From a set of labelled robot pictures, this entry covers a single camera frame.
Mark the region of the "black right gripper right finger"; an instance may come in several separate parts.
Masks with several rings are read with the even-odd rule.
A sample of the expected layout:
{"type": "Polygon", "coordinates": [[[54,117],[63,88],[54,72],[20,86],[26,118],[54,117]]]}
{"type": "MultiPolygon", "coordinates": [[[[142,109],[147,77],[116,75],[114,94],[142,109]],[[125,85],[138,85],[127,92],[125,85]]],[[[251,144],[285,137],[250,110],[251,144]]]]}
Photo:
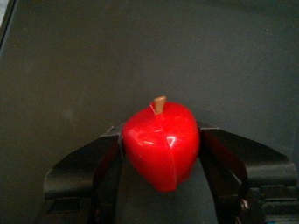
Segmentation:
{"type": "Polygon", "coordinates": [[[219,224],[299,224],[290,158],[262,143],[199,122],[201,163],[219,224]]]}

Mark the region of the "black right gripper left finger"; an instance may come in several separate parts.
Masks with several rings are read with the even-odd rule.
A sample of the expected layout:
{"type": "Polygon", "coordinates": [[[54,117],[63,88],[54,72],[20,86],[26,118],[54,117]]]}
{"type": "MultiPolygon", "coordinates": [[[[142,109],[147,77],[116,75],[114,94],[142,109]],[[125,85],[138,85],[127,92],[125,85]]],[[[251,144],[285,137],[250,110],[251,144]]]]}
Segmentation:
{"type": "Polygon", "coordinates": [[[123,161],[122,128],[116,126],[50,169],[35,224],[116,224],[123,161]]]}

